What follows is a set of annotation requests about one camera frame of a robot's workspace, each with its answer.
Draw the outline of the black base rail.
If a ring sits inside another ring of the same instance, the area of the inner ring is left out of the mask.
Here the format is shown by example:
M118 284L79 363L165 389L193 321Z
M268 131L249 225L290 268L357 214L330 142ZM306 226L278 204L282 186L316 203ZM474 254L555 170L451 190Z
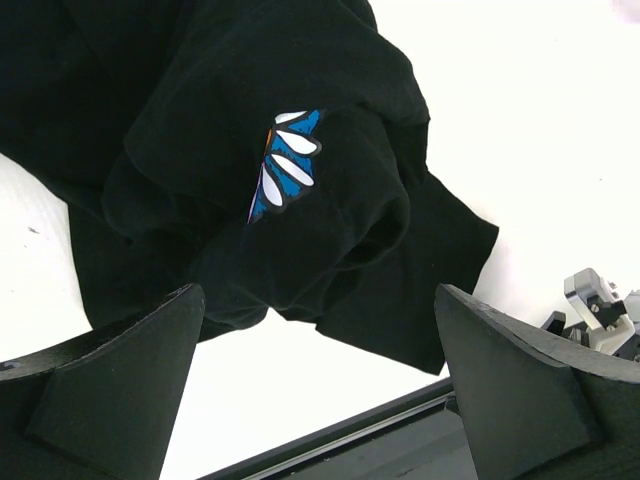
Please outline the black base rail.
M207 474L210 480L476 479L449 378Z

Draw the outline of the black t-shirt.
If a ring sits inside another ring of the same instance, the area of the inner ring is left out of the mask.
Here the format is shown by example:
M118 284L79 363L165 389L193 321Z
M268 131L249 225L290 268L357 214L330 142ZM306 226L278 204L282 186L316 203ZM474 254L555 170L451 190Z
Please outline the black t-shirt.
M498 237L426 164L366 1L5 1L1 151L66 203L91 326L187 284L200 337L269 311L422 372L441 284Z

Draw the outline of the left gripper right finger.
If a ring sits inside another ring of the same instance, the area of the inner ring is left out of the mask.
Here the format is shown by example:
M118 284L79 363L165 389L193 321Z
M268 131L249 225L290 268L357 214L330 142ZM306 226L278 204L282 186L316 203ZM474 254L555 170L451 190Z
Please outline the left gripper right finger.
M451 285L435 314L481 479L636 479L639 366Z

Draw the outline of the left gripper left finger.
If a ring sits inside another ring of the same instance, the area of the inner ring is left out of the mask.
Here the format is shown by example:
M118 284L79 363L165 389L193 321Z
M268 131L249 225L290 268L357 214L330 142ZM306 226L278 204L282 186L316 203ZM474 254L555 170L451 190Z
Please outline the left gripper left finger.
M2 478L159 478L204 306L187 285L142 318L2 362Z

